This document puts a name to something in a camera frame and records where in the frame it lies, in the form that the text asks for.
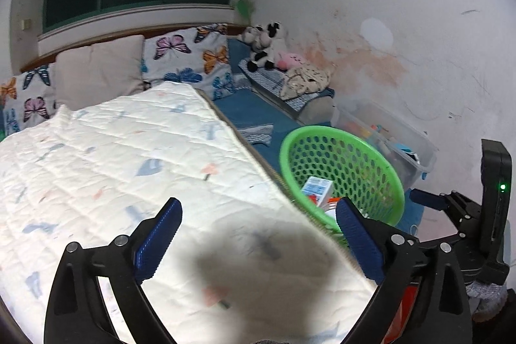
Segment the butterfly pillow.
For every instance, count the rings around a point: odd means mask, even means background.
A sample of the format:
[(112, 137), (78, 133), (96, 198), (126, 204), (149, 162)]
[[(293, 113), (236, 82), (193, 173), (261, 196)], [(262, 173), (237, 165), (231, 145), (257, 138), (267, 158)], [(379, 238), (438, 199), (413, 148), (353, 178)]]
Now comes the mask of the butterfly pillow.
[(5, 136), (49, 120), (56, 113), (54, 64), (1, 82), (1, 128)]
[(185, 83), (211, 100), (234, 94), (227, 25), (191, 27), (146, 39), (141, 73), (152, 86), (166, 81)]

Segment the left butterfly pillow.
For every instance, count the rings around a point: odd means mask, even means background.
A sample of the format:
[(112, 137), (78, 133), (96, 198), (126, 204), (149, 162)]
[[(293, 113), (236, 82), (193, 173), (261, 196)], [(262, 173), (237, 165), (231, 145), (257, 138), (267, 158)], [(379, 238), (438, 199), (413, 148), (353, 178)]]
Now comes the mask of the left butterfly pillow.
[(54, 64), (1, 82), (1, 128), (5, 136), (49, 120), (56, 113)]

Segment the blue bed sheet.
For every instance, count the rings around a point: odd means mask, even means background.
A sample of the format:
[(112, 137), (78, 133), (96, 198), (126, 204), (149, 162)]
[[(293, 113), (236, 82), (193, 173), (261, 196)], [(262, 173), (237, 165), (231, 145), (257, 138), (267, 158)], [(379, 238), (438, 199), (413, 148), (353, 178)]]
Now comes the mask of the blue bed sheet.
[(331, 88), (325, 89), (313, 100), (309, 100), (301, 110), (295, 111), (281, 100), (272, 99), (244, 76), (240, 64), (249, 59), (250, 49), (247, 45), (230, 38), (228, 48), (234, 78), (242, 80), (246, 87), (224, 99), (216, 100), (215, 105), (238, 130), (261, 125), (272, 127), (270, 139), (255, 143), (253, 147), (276, 172), (280, 172), (279, 154), (283, 139), (301, 126), (328, 126), (334, 110), (334, 91)]

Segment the right butterfly pillow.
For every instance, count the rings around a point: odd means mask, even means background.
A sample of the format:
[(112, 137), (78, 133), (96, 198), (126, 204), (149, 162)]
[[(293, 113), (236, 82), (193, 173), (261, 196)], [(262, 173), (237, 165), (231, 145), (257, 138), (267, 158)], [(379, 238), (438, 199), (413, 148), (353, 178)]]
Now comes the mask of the right butterfly pillow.
[(185, 83), (211, 100), (234, 94), (227, 25), (191, 27), (146, 39), (141, 73), (152, 86), (166, 81)]

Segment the white quilted blanket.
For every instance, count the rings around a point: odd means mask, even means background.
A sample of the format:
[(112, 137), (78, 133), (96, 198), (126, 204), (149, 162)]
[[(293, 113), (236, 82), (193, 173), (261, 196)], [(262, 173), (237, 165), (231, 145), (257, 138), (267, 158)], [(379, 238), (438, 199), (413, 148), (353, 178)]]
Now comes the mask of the white quilted blanket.
[(1, 143), (1, 296), (44, 339), (64, 253), (125, 248), (179, 343), (338, 343), (374, 288), (292, 202), (213, 105), (167, 83), (50, 120)]

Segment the black white plush cow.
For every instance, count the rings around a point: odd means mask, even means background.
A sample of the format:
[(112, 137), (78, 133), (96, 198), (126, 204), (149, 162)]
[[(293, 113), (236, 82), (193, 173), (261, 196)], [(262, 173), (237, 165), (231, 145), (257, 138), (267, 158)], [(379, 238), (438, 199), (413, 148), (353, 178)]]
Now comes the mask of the black white plush cow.
[(256, 73), (259, 69), (273, 70), (276, 67), (276, 56), (280, 49), (286, 49), (286, 28), (279, 22), (267, 25), (248, 26), (237, 39), (251, 50), (247, 61), (247, 70)]

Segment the blue patterned folded blanket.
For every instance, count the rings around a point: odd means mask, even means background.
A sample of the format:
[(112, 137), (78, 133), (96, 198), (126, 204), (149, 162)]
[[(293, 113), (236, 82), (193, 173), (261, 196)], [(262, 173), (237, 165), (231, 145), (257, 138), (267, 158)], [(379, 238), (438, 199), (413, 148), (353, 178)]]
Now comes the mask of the blue patterned folded blanket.
[(307, 93), (290, 100), (282, 100), (280, 92), (286, 80), (283, 73), (278, 70), (258, 69), (255, 73), (247, 70), (247, 58), (241, 59), (238, 64), (239, 69), (247, 77), (251, 86), (259, 93), (262, 93), (273, 102), (283, 106), (291, 113), (300, 113), (312, 100), (324, 97), (333, 98), (335, 92), (327, 87), (319, 93)]

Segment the green plastic mesh basket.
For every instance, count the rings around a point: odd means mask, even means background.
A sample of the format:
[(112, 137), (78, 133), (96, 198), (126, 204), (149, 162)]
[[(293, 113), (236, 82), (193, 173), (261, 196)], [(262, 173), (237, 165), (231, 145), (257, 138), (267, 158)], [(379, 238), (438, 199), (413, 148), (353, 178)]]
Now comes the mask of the green plastic mesh basket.
[(402, 182), (393, 166), (359, 137), (325, 126), (304, 126), (283, 140), (279, 164), (296, 205), (319, 227), (346, 244), (334, 218), (305, 196), (311, 176), (332, 182), (333, 196), (349, 197), (364, 217), (396, 226), (405, 210)]

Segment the beige plain pillow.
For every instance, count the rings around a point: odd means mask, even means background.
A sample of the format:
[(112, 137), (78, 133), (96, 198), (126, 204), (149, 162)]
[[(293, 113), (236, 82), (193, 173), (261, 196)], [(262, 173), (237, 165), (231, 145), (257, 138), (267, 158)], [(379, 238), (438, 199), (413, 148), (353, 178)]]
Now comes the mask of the beige plain pillow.
[(144, 37), (134, 35), (60, 52), (54, 64), (56, 104), (79, 110), (144, 91)]

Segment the clear plastic storage bin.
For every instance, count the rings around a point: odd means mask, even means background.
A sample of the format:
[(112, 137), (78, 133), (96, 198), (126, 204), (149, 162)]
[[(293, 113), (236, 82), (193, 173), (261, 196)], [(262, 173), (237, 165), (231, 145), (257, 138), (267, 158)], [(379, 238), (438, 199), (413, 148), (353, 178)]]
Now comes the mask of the clear plastic storage bin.
[(405, 190), (433, 170), (437, 147), (424, 133), (373, 102), (355, 100), (337, 106), (331, 124), (377, 149), (393, 166)]

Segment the pink plush toy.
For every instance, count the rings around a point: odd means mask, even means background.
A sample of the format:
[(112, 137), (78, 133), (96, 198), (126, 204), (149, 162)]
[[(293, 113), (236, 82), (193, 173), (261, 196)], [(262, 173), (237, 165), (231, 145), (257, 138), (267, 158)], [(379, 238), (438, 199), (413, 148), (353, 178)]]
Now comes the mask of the pink plush toy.
[(298, 68), (306, 63), (304, 57), (292, 52), (278, 52), (275, 56), (275, 67), (282, 72)]

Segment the beige crumpled cloth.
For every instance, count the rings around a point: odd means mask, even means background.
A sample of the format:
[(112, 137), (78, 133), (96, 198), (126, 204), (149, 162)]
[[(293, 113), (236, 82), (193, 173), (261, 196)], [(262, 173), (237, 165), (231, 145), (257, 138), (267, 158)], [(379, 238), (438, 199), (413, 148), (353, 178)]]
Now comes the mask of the beige crumpled cloth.
[(292, 100), (305, 94), (320, 93), (330, 84), (331, 75), (327, 70), (313, 64), (304, 64), (285, 73), (280, 91), (282, 100)]

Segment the blue white milk carton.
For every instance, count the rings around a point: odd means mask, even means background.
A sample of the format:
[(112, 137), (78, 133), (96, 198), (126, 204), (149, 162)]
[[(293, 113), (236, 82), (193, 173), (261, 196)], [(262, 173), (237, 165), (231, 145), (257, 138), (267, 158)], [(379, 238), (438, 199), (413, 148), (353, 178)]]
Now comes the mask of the blue white milk carton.
[(302, 192), (317, 207), (323, 208), (332, 198), (333, 181), (310, 176), (304, 183)]

